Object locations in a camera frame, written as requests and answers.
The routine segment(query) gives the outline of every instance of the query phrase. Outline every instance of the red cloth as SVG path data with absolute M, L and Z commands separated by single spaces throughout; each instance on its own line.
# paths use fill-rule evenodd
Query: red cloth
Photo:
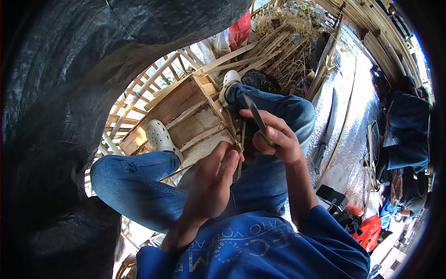
M 381 232 L 380 217 L 375 215 L 364 220 L 359 228 L 363 233 L 360 236 L 358 236 L 358 233 L 354 233 L 351 236 L 353 236 L 353 238 L 359 242 L 359 244 L 364 247 L 367 252 L 372 251 L 378 244 L 378 236 Z

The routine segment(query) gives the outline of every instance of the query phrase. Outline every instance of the hay pile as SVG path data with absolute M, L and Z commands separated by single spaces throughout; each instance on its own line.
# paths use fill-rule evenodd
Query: hay pile
M 302 4 L 307 6 L 305 10 L 299 7 Z M 312 44 L 314 47 L 320 32 L 324 30 L 320 19 L 312 13 L 314 9 L 311 7 L 315 6 L 313 1 L 288 1 L 281 7 L 274 7 L 271 2 L 253 15 L 259 40 L 274 31 L 272 21 L 280 21 L 280 31 L 256 54 L 272 57 L 256 69 L 275 76 L 284 95 L 301 96 L 298 84 L 310 72 L 306 64 L 311 56 Z

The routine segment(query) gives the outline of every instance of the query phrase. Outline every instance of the red plastic bag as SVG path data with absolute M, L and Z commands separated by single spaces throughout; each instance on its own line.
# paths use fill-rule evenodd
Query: red plastic bag
M 235 51 L 249 37 L 251 14 L 249 10 L 231 27 L 229 27 L 229 47 Z

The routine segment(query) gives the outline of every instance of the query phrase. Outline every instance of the black tarp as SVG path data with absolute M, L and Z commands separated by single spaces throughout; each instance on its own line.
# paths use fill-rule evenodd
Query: black tarp
M 1 58 L 2 273 L 111 277 L 119 214 L 83 189 L 111 106 L 148 65 L 229 27 L 251 3 L 18 1 L 21 20 L 5 32 L 18 13 L 3 6 L 12 47 Z

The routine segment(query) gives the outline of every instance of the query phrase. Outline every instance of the red bag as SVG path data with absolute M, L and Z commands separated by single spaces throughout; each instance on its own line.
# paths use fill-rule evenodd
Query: red bag
M 249 10 L 231 27 L 229 27 L 229 47 L 235 51 L 248 39 L 251 30 L 251 14 Z
M 364 247 L 367 252 L 373 250 L 373 248 L 378 244 L 378 236 L 381 232 L 381 219 L 378 215 L 367 218 L 362 222 L 359 227 L 363 234 L 358 236 L 358 233 L 354 233 L 351 236 L 359 242 L 359 244 Z

